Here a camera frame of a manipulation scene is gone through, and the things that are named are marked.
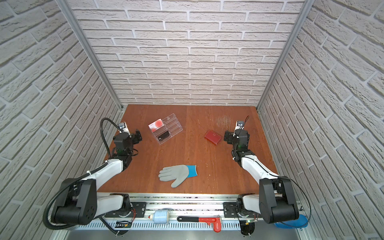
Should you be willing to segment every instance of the clear plastic organizer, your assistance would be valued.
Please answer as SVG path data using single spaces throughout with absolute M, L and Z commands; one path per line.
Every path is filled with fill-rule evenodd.
M 163 121 L 163 126 L 152 132 L 159 144 L 165 143 L 183 130 L 183 127 L 180 125 L 174 113 L 161 119 L 161 121 Z

